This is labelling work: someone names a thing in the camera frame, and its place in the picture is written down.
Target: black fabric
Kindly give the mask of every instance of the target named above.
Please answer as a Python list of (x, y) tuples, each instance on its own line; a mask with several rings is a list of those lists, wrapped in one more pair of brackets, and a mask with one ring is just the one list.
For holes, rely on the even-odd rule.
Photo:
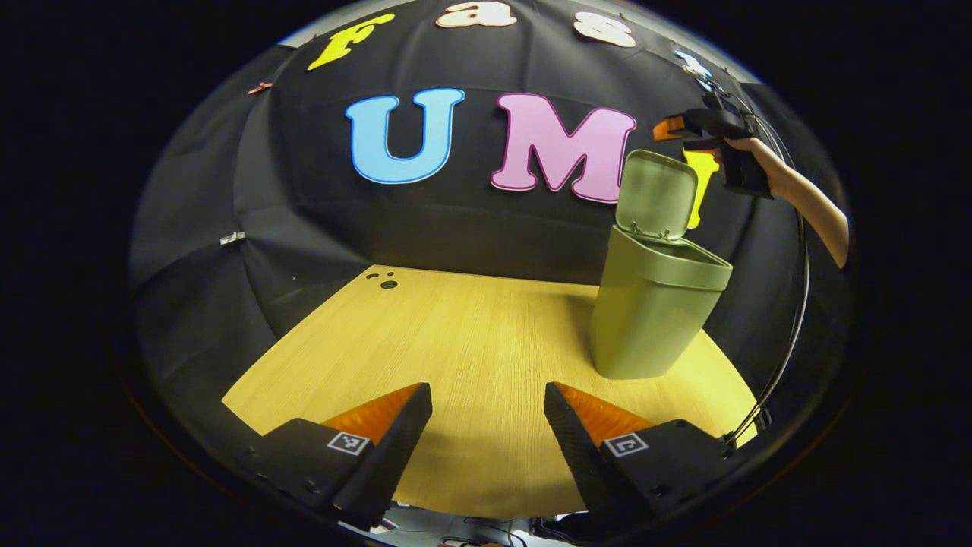
[(732, 276), (703, 328), (758, 394), (787, 345), (799, 246), (788, 203), (749, 199), (754, 209), (746, 233), (725, 257)]
[(857, 274), (857, 270), (854, 267), (857, 264), (857, 238), (854, 237), (853, 222), (848, 219), (848, 259), (844, 263), (844, 276), (848, 278), (851, 285), (853, 284), (854, 276)]
[[(293, 58), (281, 65), (283, 70)], [(247, 117), (233, 178), (233, 216), (247, 234), (240, 245), (248, 277), (279, 338), (371, 263), (296, 206), (273, 131), (270, 95)]]
[(239, 250), (191, 255), (145, 283), (135, 304), (143, 360), (169, 411), (211, 454), (239, 453), (257, 434), (223, 395), (277, 341)]
[(233, 162), (246, 113), (246, 94), (293, 50), (269, 49), (236, 71), (196, 107), (162, 151), (140, 200), (132, 227), (132, 288), (193, 252), (234, 231)]
[[(396, 8), (395, 19), (355, 45), (348, 62), (306, 71), (325, 37), (295, 53), (272, 90), (269, 128), (283, 143), (295, 205), (373, 263), (598, 283), (613, 205), (578, 198), (567, 185), (550, 192), (536, 158), (532, 172), (541, 180), (532, 191), (493, 187), (489, 177), (503, 164), (507, 127), (497, 99), (520, 91), (547, 96), (569, 131), (594, 108), (621, 110), (638, 120), (626, 151), (643, 148), (680, 158), (680, 143), (652, 142), (651, 128), (667, 114), (700, 106), (701, 90), (677, 64), (674, 44), (650, 31), (636, 31), (640, 45), (633, 49), (579, 39), (572, 27), (574, 5), (514, 3), (518, 21), (509, 27), (435, 26), (449, 5)], [(352, 55), (380, 68), (364, 71)], [(729, 79), (725, 86), (737, 88)], [(364, 98), (396, 96), (388, 147), (393, 155), (410, 157), (421, 148), (423, 116), (412, 96), (436, 87), (466, 93), (454, 110), (452, 149), (442, 170), (406, 185), (362, 178), (350, 161), (347, 107)], [(720, 184), (712, 185), (707, 200), (705, 221), (690, 237), (725, 255), (735, 248), (750, 201), (727, 195)]]

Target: person's finger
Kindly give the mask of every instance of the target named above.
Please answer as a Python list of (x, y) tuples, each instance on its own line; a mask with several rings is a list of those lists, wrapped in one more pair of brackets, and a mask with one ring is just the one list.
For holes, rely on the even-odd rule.
[(752, 147), (753, 147), (753, 142), (752, 141), (754, 140), (752, 137), (748, 137), (748, 138), (729, 138), (727, 136), (723, 136), (722, 138), (725, 139), (725, 141), (729, 143), (729, 146), (735, 148), (736, 150), (746, 150), (747, 152), (751, 152), (752, 151)]

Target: green trash can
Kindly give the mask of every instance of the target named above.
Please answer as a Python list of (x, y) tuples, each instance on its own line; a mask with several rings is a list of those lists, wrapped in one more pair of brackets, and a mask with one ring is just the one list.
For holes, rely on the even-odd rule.
[(697, 185), (671, 158), (635, 150), (625, 161), (589, 331), (605, 378), (668, 372), (729, 282), (731, 264), (682, 238)]

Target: cable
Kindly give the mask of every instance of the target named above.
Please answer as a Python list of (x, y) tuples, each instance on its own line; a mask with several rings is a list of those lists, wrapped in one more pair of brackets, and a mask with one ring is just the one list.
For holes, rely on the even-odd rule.
[[(749, 108), (749, 105), (747, 105), (746, 102), (743, 101), (741, 98), (735, 96), (732, 93), (724, 91), (722, 88), (719, 88), (719, 90), (724, 94), (735, 98), (736, 100), (739, 101), (740, 104), (743, 105), (744, 108), (746, 108), (748, 113), (756, 120), (759, 126), (767, 133), (767, 135), (769, 135), (773, 147), (776, 149), (777, 155), (780, 156), (780, 158), (783, 159), (783, 161), (791, 168), (795, 168), (793, 157), (790, 155), (789, 150), (786, 148), (786, 145), (783, 144), (780, 134), (773, 128), (773, 126), (770, 125), (770, 123), (767, 122), (766, 120), (763, 120), (759, 116), (756, 116), (756, 114), (752, 112), (752, 109)], [(760, 392), (759, 397), (756, 399), (756, 404), (753, 405), (752, 410), (749, 411), (749, 414), (746, 415), (746, 418), (743, 419), (743, 422), (740, 423), (739, 427), (737, 427), (728, 436), (728, 438), (726, 439), (727, 443), (731, 443), (732, 441), (738, 439), (739, 436), (742, 435), (743, 432), (749, 428), (749, 426), (752, 424), (752, 421), (756, 418), (756, 416), (759, 415), (760, 409), (764, 404), (766, 404), (766, 401), (769, 400), (770, 396), (773, 394), (773, 391), (776, 390), (777, 385), (780, 383), (780, 379), (782, 378), (783, 373), (786, 371), (786, 366), (789, 364), (790, 356), (793, 354), (793, 349), (796, 347), (796, 342), (800, 337), (800, 330), (803, 327), (803, 318), (807, 310), (807, 299), (808, 296), (810, 295), (810, 255), (807, 252), (807, 238), (806, 238), (804, 218), (799, 212), (797, 212), (796, 214), (797, 214), (797, 229), (799, 232), (799, 245), (803, 254), (803, 263), (804, 263), (803, 303), (800, 305), (799, 313), (794, 315), (793, 324), (790, 326), (790, 343), (789, 343), (789, 347), (786, 350), (785, 357), (783, 358), (781, 364), (774, 371), (773, 376), (767, 382), (766, 386), (763, 387), (763, 390)]]
[(462, 541), (463, 544), (459, 547), (466, 547), (467, 545), (476, 545), (476, 542), (468, 537), (459, 537), (457, 535), (443, 535), (439, 539), (440, 542), (445, 543), (446, 541)]
[(566, 541), (567, 543), (571, 543), (572, 545), (577, 545), (579, 543), (582, 543), (581, 541), (577, 541), (575, 538), (570, 537), (566, 532), (562, 532), (562, 531), (559, 531), (559, 530), (556, 530), (556, 529), (549, 529), (549, 528), (547, 528), (546, 526), (543, 525), (543, 521), (541, 519), (537, 519), (537, 522), (534, 524), (534, 526), (536, 526), (537, 528), (541, 529), (542, 531), (544, 531), (546, 533), (549, 533), (549, 534), (552, 534), (552, 535), (558, 537), (562, 541)]
[(513, 538), (514, 537), (520, 540), (520, 543), (523, 544), (523, 547), (527, 547), (527, 542), (524, 541), (524, 539), (522, 537), (520, 537), (519, 535), (516, 535), (515, 533), (512, 533), (512, 530), (513, 530), (513, 521), (512, 520), (509, 521), (509, 527), (507, 529), (502, 529), (502, 528), (494, 527), (492, 525), (487, 525), (487, 524), (484, 524), (484, 523), (470, 522), (469, 519), (475, 519), (475, 517), (465, 517), (463, 519), (463, 522), (466, 523), (466, 524), (468, 524), (468, 525), (477, 525), (477, 526), (480, 526), (480, 527), (485, 527), (485, 528), (489, 528), (489, 529), (496, 529), (496, 530), (505, 532), (506, 533), (506, 538), (509, 540), (509, 547), (513, 547)]

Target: blue letter u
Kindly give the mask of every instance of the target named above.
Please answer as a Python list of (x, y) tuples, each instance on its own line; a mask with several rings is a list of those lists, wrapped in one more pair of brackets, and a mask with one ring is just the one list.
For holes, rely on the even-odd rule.
[(449, 159), (452, 107), (466, 94), (460, 90), (425, 90), (413, 101), (425, 109), (422, 150), (408, 159), (388, 153), (388, 114), (399, 106), (393, 96), (360, 100), (344, 111), (351, 119), (351, 160), (362, 177), (381, 184), (406, 184), (428, 178)]

